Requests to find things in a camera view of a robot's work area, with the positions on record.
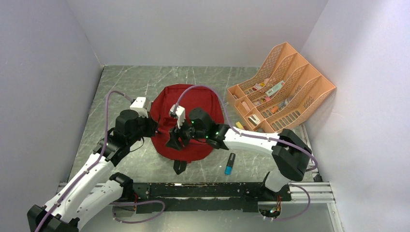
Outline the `red student backpack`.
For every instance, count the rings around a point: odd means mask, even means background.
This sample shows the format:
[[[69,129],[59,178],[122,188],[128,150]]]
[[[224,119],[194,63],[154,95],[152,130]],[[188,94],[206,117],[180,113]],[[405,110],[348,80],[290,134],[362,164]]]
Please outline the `red student backpack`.
[[[200,115],[216,124],[224,123],[217,95],[206,87],[189,84],[166,86],[152,103],[150,115],[157,123],[151,138],[156,151],[174,162],[176,174],[187,164],[207,157],[213,147],[205,141],[205,130],[190,122],[189,113],[201,109]]]

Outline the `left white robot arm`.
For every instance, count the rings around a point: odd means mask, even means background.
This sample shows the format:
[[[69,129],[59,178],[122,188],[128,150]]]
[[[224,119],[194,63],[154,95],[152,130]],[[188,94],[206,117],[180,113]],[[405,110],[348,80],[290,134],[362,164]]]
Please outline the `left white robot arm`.
[[[131,146],[155,134],[156,122],[143,108],[120,112],[107,138],[99,141],[86,164],[74,178],[43,206],[34,205],[27,213],[32,232],[78,232],[111,202],[134,201],[133,180],[115,173],[94,191],[101,177],[110,173],[126,157]]]

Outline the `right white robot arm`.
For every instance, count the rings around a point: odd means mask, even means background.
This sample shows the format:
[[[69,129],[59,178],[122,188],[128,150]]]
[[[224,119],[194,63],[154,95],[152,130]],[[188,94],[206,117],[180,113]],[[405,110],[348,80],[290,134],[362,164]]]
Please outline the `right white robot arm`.
[[[280,133],[241,130],[215,123],[199,107],[186,116],[183,107],[173,105],[169,115],[176,119],[176,125],[169,131],[167,147],[181,151],[191,140],[199,140],[213,149],[240,149],[272,156],[276,169],[266,174],[261,187],[261,195],[266,200],[278,196],[284,185],[302,181],[313,159],[310,148],[289,129],[283,129]]]

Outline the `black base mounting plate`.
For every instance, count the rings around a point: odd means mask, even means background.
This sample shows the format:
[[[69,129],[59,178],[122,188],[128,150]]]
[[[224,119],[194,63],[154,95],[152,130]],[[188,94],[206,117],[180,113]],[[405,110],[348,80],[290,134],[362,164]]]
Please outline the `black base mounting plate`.
[[[279,192],[272,192],[261,182],[232,183],[134,183],[132,190],[122,194],[118,202],[140,203],[138,214],[158,212],[160,203],[147,201],[160,200],[166,212],[183,211],[228,211],[240,210],[257,213],[258,204],[291,201],[291,191],[285,185]]]

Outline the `blue black highlighter marker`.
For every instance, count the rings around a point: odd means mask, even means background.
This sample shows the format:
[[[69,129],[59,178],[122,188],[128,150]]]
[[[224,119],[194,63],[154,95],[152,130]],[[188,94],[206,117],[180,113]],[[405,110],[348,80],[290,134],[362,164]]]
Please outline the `blue black highlighter marker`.
[[[227,160],[226,167],[225,167],[225,171],[224,171],[225,175],[231,175],[235,157],[236,157],[235,153],[230,153],[228,160]]]

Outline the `pink eraser in organizer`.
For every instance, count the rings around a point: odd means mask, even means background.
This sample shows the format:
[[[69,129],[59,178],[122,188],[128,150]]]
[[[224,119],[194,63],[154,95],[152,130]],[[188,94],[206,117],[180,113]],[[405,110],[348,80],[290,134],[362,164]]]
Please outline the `pink eraser in organizer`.
[[[247,102],[242,101],[242,102],[241,102],[241,105],[243,106],[243,108],[245,109],[246,112],[249,112],[249,111],[250,111],[250,107],[249,107],[249,105],[247,104]]]

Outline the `orange capped small item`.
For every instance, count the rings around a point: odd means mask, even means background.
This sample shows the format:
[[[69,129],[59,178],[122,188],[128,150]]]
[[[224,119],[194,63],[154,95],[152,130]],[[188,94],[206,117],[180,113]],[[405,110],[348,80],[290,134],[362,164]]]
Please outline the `orange capped small item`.
[[[269,109],[269,112],[271,112],[272,114],[274,114],[276,111],[278,111],[277,106],[274,106],[273,108]]]

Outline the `white green box in organizer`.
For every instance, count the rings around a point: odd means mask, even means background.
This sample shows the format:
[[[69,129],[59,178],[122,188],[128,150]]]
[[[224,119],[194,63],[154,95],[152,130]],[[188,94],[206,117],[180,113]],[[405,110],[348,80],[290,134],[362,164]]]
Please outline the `white green box in organizer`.
[[[273,87],[271,87],[265,94],[268,97],[273,96],[275,93],[277,93],[283,87],[284,84],[285,84],[285,82],[283,80],[278,82]]]

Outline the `orange plastic file organizer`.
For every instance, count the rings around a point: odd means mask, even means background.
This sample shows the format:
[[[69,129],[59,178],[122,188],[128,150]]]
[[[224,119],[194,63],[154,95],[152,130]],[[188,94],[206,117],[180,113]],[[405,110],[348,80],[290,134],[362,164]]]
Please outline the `orange plastic file organizer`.
[[[265,93],[280,81],[283,87],[273,96]],[[304,123],[336,89],[324,75],[311,65],[288,42],[272,48],[256,74],[227,89],[226,98],[250,131],[280,132]],[[241,102],[250,107],[246,112]],[[274,114],[269,109],[274,106]],[[256,114],[261,123],[256,127],[248,117]]]

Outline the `aluminium rail frame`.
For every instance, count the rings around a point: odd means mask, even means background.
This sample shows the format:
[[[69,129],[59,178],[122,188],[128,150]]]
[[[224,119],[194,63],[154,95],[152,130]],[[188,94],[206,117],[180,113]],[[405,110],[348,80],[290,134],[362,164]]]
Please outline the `aluminium rail frame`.
[[[332,225],[342,232],[336,201],[328,182],[289,183],[278,192],[261,182],[237,183],[127,183],[119,189],[117,202],[139,203],[137,213],[164,211],[242,210],[259,212],[279,221],[279,209],[284,203],[325,203]]]

